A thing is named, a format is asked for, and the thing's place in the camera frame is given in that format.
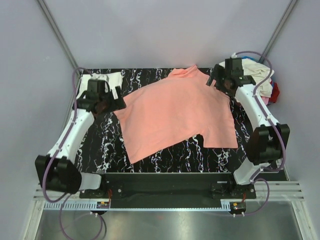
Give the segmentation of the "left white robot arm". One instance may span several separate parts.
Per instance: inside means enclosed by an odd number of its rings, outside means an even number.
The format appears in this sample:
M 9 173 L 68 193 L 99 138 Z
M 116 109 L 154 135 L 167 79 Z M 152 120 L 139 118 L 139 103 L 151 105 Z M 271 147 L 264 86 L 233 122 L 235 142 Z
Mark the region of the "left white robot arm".
M 115 88 L 96 86 L 85 90 L 74 102 L 71 117 L 57 143 L 46 155 L 35 159 L 35 168 L 42 192 L 56 191 L 75 194 L 90 190 L 97 198 L 108 193 L 108 186 L 102 182 L 102 176 L 96 173 L 80 172 L 75 158 L 80 144 L 95 119 L 109 112 L 126 108 L 119 85 Z

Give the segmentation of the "salmon pink t shirt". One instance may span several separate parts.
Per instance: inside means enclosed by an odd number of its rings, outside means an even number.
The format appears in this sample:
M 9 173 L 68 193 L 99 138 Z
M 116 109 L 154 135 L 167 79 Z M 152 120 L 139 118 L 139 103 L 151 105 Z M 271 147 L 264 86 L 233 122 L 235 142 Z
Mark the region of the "salmon pink t shirt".
M 205 148 L 238 148 L 230 98 L 208 79 L 195 65 L 175 68 L 124 97 L 126 108 L 114 114 L 130 163 L 196 135 Z

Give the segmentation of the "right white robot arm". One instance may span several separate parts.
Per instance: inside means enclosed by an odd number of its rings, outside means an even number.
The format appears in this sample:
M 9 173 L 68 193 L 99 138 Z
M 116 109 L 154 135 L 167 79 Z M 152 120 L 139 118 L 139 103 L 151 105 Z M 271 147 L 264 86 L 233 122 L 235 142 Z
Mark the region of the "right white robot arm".
M 233 172 L 233 182 L 227 185 L 228 195 L 236 199 L 244 194 L 246 185 L 254 183 L 258 174 L 264 170 L 272 172 L 272 163 L 281 161 L 275 169 L 277 172 L 284 167 L 290 128 L 271 114 L 253 77 L 244 75 L 241 59 L 233 59 L 224 66 L 216 64 L 206 84 L 240 103 L 252 126 L 253 133 L 245 146 L 246 158 Z

